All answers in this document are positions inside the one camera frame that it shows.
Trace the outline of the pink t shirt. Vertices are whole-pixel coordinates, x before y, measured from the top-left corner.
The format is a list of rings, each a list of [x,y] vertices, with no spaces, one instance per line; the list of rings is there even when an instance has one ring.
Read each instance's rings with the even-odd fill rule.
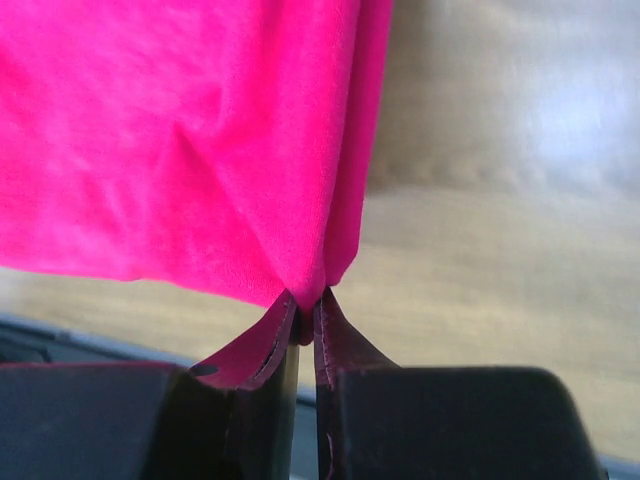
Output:
[[[5,1],[1,263],[311,308],[355,258],[389,1]]]

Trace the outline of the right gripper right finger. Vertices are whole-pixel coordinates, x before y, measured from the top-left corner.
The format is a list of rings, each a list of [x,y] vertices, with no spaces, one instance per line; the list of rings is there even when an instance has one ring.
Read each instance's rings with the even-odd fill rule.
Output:
[[[401,367],[326,291],[313,310],[323,479],[596,479],[575,403],[532,367]]]

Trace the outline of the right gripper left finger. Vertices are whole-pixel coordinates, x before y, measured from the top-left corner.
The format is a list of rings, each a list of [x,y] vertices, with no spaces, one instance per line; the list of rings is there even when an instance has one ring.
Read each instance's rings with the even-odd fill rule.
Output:
[[[189,367],[162,361],[3,362],[5,479],[286,479],[297,306]]]

